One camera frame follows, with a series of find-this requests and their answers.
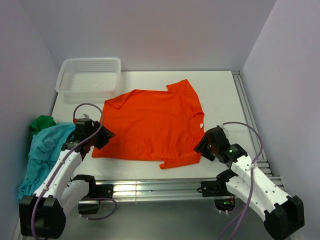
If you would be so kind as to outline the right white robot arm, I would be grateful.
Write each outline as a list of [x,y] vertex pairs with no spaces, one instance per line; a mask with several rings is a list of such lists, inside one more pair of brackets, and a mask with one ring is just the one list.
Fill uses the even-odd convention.
[[303,201],[279,188],[239,144],[230,144],[222,126],[207,130],[194,150],[227,166],[215,180],[202,181],[197,191],[203,197],[241,199],[246,205],[236,218],[239,223],[252,209],[275,240],[285,240],[305,225]]

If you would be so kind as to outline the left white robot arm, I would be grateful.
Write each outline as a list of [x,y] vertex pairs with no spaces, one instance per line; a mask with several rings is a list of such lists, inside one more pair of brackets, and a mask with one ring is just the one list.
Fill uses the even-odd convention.
[[98,121],[79,118],[75,129],[60,147],[53,169],[33,191],[19,203],[20,232],[24,237],[58,239],[66,226],[69,213],[82,200],[102,201],[95,177],[74,171],[92,147],[103,148],[115,134]]

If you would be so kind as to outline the orange t shirt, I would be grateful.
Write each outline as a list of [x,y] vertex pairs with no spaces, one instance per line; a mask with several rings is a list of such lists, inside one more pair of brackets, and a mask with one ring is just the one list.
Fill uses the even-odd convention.
[[135,89],[104,102],[103,126],[115,136],[92,157],[160,161],[161,169],[198,164],[204,112],[186,79],[166,91]]

